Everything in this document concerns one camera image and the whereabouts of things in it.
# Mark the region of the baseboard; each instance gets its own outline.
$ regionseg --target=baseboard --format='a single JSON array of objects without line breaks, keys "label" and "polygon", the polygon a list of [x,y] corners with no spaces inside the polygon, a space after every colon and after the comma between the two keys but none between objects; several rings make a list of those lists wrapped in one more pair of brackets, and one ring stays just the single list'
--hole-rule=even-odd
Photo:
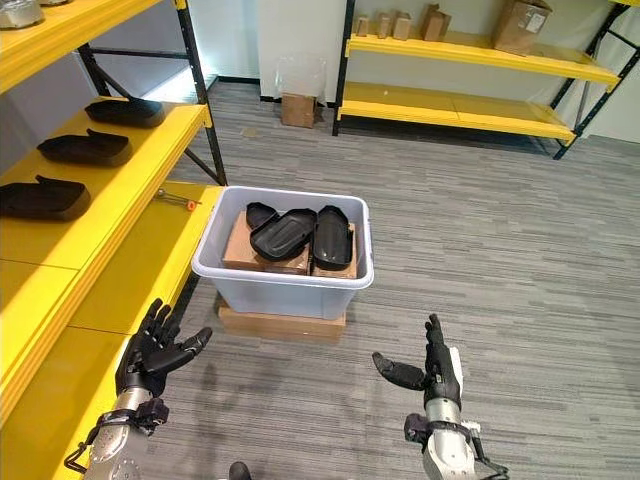
[{"label": "baseboard", "polygon": [[226,82],[226,83],[250,83],[252,85],[260,85],[259,78],[227,77],[224,75],[218,75],[217,80],[219,82]]},{"label": "baseboard", "polygon": [[[273,98],[273,97],[269,97],[269,96],[265,96],[265,95],[260,95],[260,101],[261,102],[282,103],[282,97],[281,98]],[[327,102],[326,105],[323,105],[322,103],[318,103],[318,105],[321,105],[321,106],[327,107],[327,108],[335,108],[336,107],[335,102]]]}]

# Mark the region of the yellow metal shelving unit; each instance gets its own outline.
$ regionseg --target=yellow metal shelving unit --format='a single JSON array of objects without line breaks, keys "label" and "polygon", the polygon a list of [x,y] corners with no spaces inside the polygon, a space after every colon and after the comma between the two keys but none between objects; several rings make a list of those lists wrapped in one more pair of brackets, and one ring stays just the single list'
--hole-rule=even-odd
[{"label": "yellow metal shelving unit", "polygon": [[514,55],[492,48],[487,36],[469,33],[448,32],[442,42],[425,42],[415,37],[404,41],[392,37],[380,39],[377,35],[359,37],[352,34],[347,45],[347,55],[351,51],[489,65],[601,82],[609,88],[613,88],[619,80],[615,73],[600,67],[591,57],[577,50],[536,45],[530,55]]},{"label": "yellow metal shelving unit", "polygon": [[[639,5],[640,0],[618,0],[614,3],[616,5],[612,6],[608,17],[585,52],[536,45],[530,55],[521,56],[493,49],[489,37],[485,35],[449,32],[441,42],[421,40],[415,30],[406,41],[392,37],[380,39],[377,35],[358,36],[352,32],[355,0],[346,0],[333,135],[338,135],[343,116],[381,118],[553,138],[561,143],[560,150],[554,156],[559,159],[570,148],[575,138],[582,134],[640,59],[640,47],[611,30],[616,18],[629,6]],[[635,49],[634,56],[619,73],[599,66],[594,60],[597,46],[607,33]],[[566,80],[549,106],[449,92],[347,82],[348,59],[358,51],[487,65],[556,75]],[[607,91],[584,119],[581,118],[585,99],[583,95],[576,128],[571,129],[558,118],[554,109],[575,80],[584,80],[586,84],[602,83],[607,86]]]},{"label": "yellow metal shelving unit", "polygon": [[0,32],[0,93],[161,0],[81,0],[47,8],[40,25]]},{"label": "yellow metal shelving unit", "polygon": [[[1,32],[0,93],[76,48],[101,95],[108,89],[98,74],[123,93],[93,59],[106,52],[87,42],[157,3],[75,0],[47,8],[40,25]],[[36,175],[77,181],[91,195],[89,210],[73,222],[0,219],[2,478],[79,478],[62,460],[113,407],[124,345],[153,299],[186,298],[197,281],[189,277],[191,257],[223,187],[163,182],[183,153],[218,183],[226,176],[188,6],[175,6],[185,53],[102,50],[188,61],[198,104],[164,104],[165,119],[153,129],[96,123],[80,111],[53,136],[88,128],[127,136],[133,155],[126,164],[62,164],[35,149],[0,177],[2,185]],[[187,148],[202,128],[215,172]],[[160,187],[200,203],[189,211],[155,200]]]},{"label": "yellow metal shelving unit", "polygon": [[[0,220],[0,259],[37,266],[29,275],[18,269],[2,275],[3,287],[16,290],[3,299],[3,423],[79,301],[208,119],[203,105],[165,104],[165,111],[164,122],[152,130],[105,126],[82,111],[55,133],[82,134],[91,128],[129,137],[134,153],[120,168],[51,162],[34,150],[0,178],[2,184],[33,182],[36,174],[63,178],[83,183],[92,196],[90,209],[74,222]],[[51,292],[59,295],[34,289],[41,277],[49,278]]]},{"label": "yellow metal shelving unit", "polygon": [[151,301],[177,300],[222,191],[176,182],[162,187],[202,203],[193,212],[159,200],[147,206],[3,427],[1,448],[11,454],[2,455],[1,478],[81,478],[62,461],[85,439],[98,416],[112,408],[120,355]]},{"label": "yellow metal shelving unit", "polygon": [[546,105],[347,82],[340,114],[557,138],[575,135]]}]

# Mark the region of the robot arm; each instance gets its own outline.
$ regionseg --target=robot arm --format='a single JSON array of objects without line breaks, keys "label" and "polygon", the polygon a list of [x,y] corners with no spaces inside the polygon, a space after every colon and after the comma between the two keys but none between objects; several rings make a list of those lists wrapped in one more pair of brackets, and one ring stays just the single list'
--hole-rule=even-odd
[{"label": "robot arm", "polygon": [[430,480],[477,479],[475,462],[492,468],[488,477],[507,480],[508,469],[484,455],[480,426],[462,422],[462,366],[456,348],[444,343],[437,315],[429,316],[425,372],[412,365],[393,362],[373,354],[378,372],[389,382],[410,390],[424,391],[425,416],[413,413],[405,421],[405,438],[422,445],[423,466]]},{"label": "robot arm", "polygon": [[[151,304],[116,371],[114,409],[98,418],[87,439],[65,459],[65,466],[83,473],[85,480],[141,478],[136,459],[146,453],[147,438],[169,417],[169,409],[159,398],[167,374],[195,358],[212,334],[210,328],[203,328],[176,343],[180,320],[172,318],[170,311],[160,299]],[[89,446],[87,469],[76,461]]]}]

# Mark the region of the gray carpet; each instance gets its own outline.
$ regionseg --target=gray carpet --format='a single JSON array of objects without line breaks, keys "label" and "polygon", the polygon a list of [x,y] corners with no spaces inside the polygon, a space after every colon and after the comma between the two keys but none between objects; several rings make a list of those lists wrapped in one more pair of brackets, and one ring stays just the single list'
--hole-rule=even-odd
[{"label": "gray carpet", "polygon": [[[231,184],[367,201],[376,279],[337,346],[226,335],[201,281],[184,331],[215,336],[170,377],[150,478],[226,478],[239,459],[255,480],[424,478],[402,433],[421,397],[370,354],[420,365],[432,311],[461,352],[463,416],[512,478],[639,478],[640,145],[594,138],[557,162],[549,142],[471,130],[332,137],[331,110],[285,127],[253,85],[211,98]],[[207,180],[186,160],[172,176]]]}]

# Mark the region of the white plastic bag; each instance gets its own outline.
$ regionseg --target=white plastic bag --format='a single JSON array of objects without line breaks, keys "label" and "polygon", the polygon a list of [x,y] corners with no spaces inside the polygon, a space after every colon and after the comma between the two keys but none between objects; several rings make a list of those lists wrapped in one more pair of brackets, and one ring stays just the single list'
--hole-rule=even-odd
[{"label": "white plastic bag", "polygon": [[327,78],[325,58],[310,53],[292,53],[278,59],[276,66],[276,91],[316,97],[324,103],[324,86]]}]

